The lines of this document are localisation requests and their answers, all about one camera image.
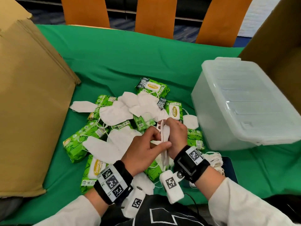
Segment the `clear plastic bin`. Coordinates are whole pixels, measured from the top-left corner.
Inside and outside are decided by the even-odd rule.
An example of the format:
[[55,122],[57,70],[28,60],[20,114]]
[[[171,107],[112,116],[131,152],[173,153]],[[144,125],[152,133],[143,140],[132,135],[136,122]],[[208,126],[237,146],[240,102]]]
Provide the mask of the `clear plastic bin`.
[[192,101],[211,150],[239,150],[301,139],[301,116],[254,62],[202,64]]

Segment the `cardboard box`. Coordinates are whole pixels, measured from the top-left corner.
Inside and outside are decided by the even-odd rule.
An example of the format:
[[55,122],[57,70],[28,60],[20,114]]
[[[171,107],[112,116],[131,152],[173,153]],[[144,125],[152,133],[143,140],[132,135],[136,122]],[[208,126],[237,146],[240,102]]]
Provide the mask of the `cardboard box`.
[[0,0],[0,197],[43,181],[79,78],[15,0]]
[[280,0],[243,49],[301,114],[301,0]]

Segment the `left hand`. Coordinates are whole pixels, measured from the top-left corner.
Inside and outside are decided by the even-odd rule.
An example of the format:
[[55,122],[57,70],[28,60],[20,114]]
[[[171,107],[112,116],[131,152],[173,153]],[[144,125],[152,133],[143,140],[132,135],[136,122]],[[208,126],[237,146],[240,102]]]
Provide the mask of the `left hand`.
[[150,126],[142,136],[134,137],[122,157],[121,161],[133,177],[145,171],[161,152],[172,145],[170,141],[166,141],[152,148],[152,140],[161,140],[161,134],[155,127]]

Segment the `hand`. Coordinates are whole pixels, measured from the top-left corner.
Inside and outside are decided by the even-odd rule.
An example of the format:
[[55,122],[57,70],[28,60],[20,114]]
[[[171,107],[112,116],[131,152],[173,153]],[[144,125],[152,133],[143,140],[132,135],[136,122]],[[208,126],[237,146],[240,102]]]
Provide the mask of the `hand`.
[[164,120],[164,124],[170,127],[169,141],[172,146],[168,149],[168,155],[175,159],[178,153],[187,145],[187,127],[173,118]]
[[133,177],[145,171],[161,152],[172,145],[170,141],[166,141],[152,148],[153,145],[150,143],[152,140],[161,140],[161,134],[155,127],[150,126],[142,136],[134,137],[122,157],[121,161]]

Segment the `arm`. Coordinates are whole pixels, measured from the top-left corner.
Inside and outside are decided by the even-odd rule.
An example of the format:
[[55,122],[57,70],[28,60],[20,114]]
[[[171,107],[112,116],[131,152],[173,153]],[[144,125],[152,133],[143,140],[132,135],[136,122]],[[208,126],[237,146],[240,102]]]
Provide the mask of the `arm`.
[[[177,120],[168,118],[170,127],[168,149],[174,159],[187,145],[187,128]],[[255,196],[209,166],[195,182],[196,187],[209,200],[209,211],[215,221],[228,226],[282,226],[294,225],[281,211]]]
[[[151,146],[151,140],[161,140],[160,132],[153,126],[149,127],[142,136],[134,137],[121,159],[126,170],[133,177],[146,170],[161,152],[171,146],[169,141]],[[36,226],[99,226],[100,218],[108,207],[109,205],[92,188],[84,196],[78,197],[58,213],[41,221]]]

